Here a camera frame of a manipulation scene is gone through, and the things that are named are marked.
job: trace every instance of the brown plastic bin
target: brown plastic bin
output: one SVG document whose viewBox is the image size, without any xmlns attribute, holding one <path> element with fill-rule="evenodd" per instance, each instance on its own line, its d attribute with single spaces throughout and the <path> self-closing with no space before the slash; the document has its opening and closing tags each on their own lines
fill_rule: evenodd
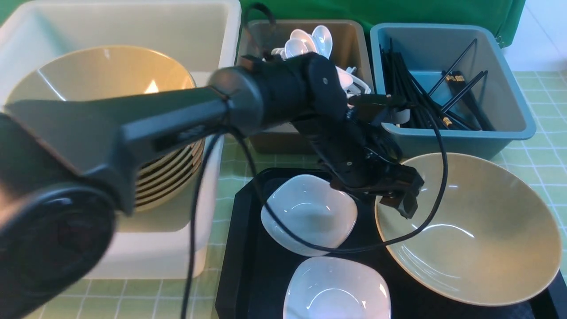
<svg viewBox="0 0 567 319">
<path fill-rule="evenodd" d="M 373 90 L 372 70 L 370 69 L 364 32 L 362 26 L 355 21 L 278 20 L 276 34 L 271 41 L 272 47 L 267 49 L 283 48 L 294 29 L 302 29 L 311 33 L 320 24 L 329 28 L 333 36 L 331 61 L 342 69 L 355 66 L 357 71 L 354 75 L 363 80 Z M 249 27 L 252 36 L 257 39 L 260 46 L 263 46 L 269 40 L 269 24 L 267 20 L 252 21 Z M 238 46 L 238 55 L 243 56 L 245 54 L 261 56 L 257 48 L 251 44 L 248 34 L 242 32 Z M 251 136 L 250 142 L 258 153 L 313 154 L 313 150 L 308 142 L 289 123 Z"/>
</svg>

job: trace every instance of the green cloth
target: green cloth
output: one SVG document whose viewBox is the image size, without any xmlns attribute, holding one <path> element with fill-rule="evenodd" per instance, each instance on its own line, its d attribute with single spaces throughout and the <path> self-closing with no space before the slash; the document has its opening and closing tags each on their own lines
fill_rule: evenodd
<svg viewBox="0 0 567 319">
<path fill-rule="evenodd" d="M 276 19 L 349 19 L 365 32 L 379 23 L 472 24 L 488 29 L 501 47 L 512 44 L 525 0 L 240 0 L 267 5 Z M 261 14 L 251 15 L 264 19 Z"/>
</svg>

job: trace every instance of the blue bin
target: blue bin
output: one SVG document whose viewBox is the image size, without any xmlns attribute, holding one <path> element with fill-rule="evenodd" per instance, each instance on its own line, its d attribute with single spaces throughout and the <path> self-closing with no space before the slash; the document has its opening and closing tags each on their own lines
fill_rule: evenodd
<svg viewBox="0 0 567 319">
<path fill-rule="evenodd" d="M 384 77 L 380 46 L 400 52 L 410 72 L 429 91 L 461 55 L 474 38 L 474 45 L 454 70 L 463 73 L 468 81 L 479 72 L 488 70 L 484 79 L 471 90 L 479 107 L 495 128 L 495 132 L 442 130 L 448 152 L 464 153 L 485 159 L 493 158 L 514 140 L 527 140 L 536 131 L 534 118 L 508 67 L 504 56 L 486 29 L 475 26 L 421 23 L 383 23 L 370 30 L 374 83 L 376 93 L 384 94 Z M 443 105 L 451 97 L 447 83 L 443 83 L 431 96 Z M 451 109 L 464 118 L 472 114 L 459 103 Z M 435 133 L 431 129 L 399 128 L 383 124 L 400 145 L 404 157 L 414 157 L 439 151 Z"/>
</svg>

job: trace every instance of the plastic container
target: plastic container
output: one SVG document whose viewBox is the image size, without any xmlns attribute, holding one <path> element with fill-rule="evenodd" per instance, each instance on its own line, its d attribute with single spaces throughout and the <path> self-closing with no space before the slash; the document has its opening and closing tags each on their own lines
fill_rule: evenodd
<svg viewBox="0 0 567 319">
<path fill-rule="evenodd" d="M 374 88 L 372 80 L 372 70 L 366 40 L 362 26 L 351 20 L 278 20 L 276 34 L 271 40 L 273 48 L 283 48 L 286 41 L 294 29 L 302 29 L 311 33 L 318 25 L 329 28 L 333 36 L 333 50 L 331 61 L 338 67 L 346 69 L 349 66 L 356 66 L 355 75 L 363 80 L 370 88 Z M 262 46 L 269 39 L 269 23 L 266 20 L 256 20 L 250 22 L 250 32 Z M 242 32 L 238 55 L 251 54 L 257 57 L 261 52 L 255 48 L 248 34 Z M 258 153 L 272 154 L 313 154 L 313 150 L 307 140 L 305 140 L 291 124 L 280 125 L 269 129 L 263 133 L 250 137 L 250 143 Z"/>
<path fill-rule="evenodd" d="M 205 85 L 213 71 L 234 64 L 240 13 L 237 0 L 28 2 L 0 28 L 0 110 L 28 73 L 63 54 L 102 45 L 156 50 L 183 64 L 198 86 Z M 195 275 L 205 265 L 222 145 L 221 140 L 215 147 L 201 186 Z M 167 203 L 121 219 L 111 247 L 87 277 L 184 278 L 194 180 Z"/>
<path fill-rule="evenodd" d="M 528 105 L 496 40 L 486 29 L 449 24 L 383 23 L 374 26 L 370 30 L 370 41 L 378 94 L 385 93 L 380 46 L 389 49 L 390 38 L 394 51 L 403 55 L 408 69 L 425 90 L 431 89 L 440 79 L 441 71 L 447 70 L 472 40 L 477 39 L 477 44 L 455 70 L 463 72 L 468 81 L 488 70 L 485 79 L 471 92 L 496 131 L 441 131 L 448 152 L 491 159 L 510 142 L 527 140 L 534 135 L 536 126 Z M 451 96 L 448 85 L 443 83 L 431 97 L 443 105 Z M 451 110 L 464 117 L 471 116 L 458 104 Z M 404 157 L 439 151 L 431 129 L 383 126 L 400 145 Z"/>
</svg>

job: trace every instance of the white bin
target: white bin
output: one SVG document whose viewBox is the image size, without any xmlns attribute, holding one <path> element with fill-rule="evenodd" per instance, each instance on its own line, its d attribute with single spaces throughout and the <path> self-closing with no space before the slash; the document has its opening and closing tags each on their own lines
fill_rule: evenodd
<svg viewBox="0 0 567 319">
<path fill-rule="evenodd" d="M 182 63 L 197 85 L 203 86 L 213 71 L 234 64 L 240 12 L 238 0 L 28 2 L 0 28 L 0 110 L 10 91 L 28 73 L 66 53 L 101 45 L 135 45 L 162 52 Z M 221 139 L 206 168 L 199 196 L 195 276 L 205 265 L 222 144 Z M 189 194 L 183 191 L 177 201 L 156 208 L 154 217 L 168 214 L 168 209 L 184 209 L 183 213 L 189 214 L 183 196 Z M 188 224 L 166 231 L 154 228 L 157 223 L 142 214 L 146 212 L 138 213 L 138 217 L 147 224 L 137 225 L 136 232 L 119 231 L 88 278 L 186 276 Z"/>
</svg>

